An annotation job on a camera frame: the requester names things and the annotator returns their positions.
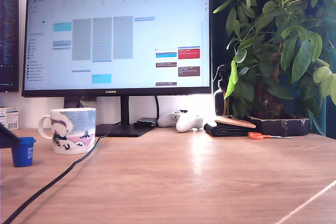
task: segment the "mug handle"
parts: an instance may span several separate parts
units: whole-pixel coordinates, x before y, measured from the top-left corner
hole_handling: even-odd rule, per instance
[[[44,120],[46,118],[50,118],[50,115],[44,115],[40,118],[40,121],[38,121],[38,127],[37,127],[37,130],[38,130],[38,133],[40,133],[40,135],[48,140],[52,140],[53,139],[53,136],[49,136],[47,135],[45,132],[44,132],[44,128],[43,128],[43,123],[44,123]]]

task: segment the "orange scissors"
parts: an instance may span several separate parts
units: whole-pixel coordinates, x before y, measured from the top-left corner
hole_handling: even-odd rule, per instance
[[[250,139],[261,140],[264,138],[291,138],[290,136],[271,136],[271,135],[262,135],[259,132],[249,132],[247,133]]]

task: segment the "cable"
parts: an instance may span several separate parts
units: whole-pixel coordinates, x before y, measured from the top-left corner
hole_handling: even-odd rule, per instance
[[[66,169],[61,175],[59,175],[57,178],[55,178],[53,181],[51,181],[48,185],[46,185],[45,187],[43,187],[42,189],[40,189],[38,192],[36,192],[34,195],[32,195],[29,199],[27,199],[21,206],[18,207],[18,209],[15,210],[14,213],[12,213],[11,216],[8,217],[7,220],[5,220],[5,222],[3,224],[10,224],[12,223],[12,221],[30,204],[32,203],[38,196],[40,196],[42,193],[44,193],[46,190],[48,190],[51,186],[53,186],[54,184],[56,184],[59,180],[61,180],[65,175],[67,175],[73,168],[75,165],[77,165],[78,163],[82,162],[85,158],[87,158],[97,147],[97,145],[99,144],[100,140],[106,136],[108,136],[111,132],[107,133],[104,136],[101,136],[98,138],[96,144],[93,146],[93,148],[83,157],[81,157],[80,159],[78,159],[77,161],[73,162],[72,165],[70,165],[70,167],[68,169]]]
[[[159,119],[160,110],[159,110],[159,101],[158,101],[157,95],[155,95],[155,101],[156,101],[156,119]]]

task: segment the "blue cup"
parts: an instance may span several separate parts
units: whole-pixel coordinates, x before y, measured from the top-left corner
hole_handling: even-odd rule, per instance
[[[12,148],[12,157],[15,167],[25,167],[32,165],[34,143],[36,140],[31,137],[19,137],[20,144],[18,147]]]

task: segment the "wooden desk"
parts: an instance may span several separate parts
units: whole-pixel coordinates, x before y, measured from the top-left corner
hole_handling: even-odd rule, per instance
[[[82,155],[53,153],[37,130],[31,167],[1,150],[2,222]],[[336,180],[336,141],[212,138],[155,129],[104,138],[13,223],[277,223]],[[336,223],[336,186],[283,223]]]

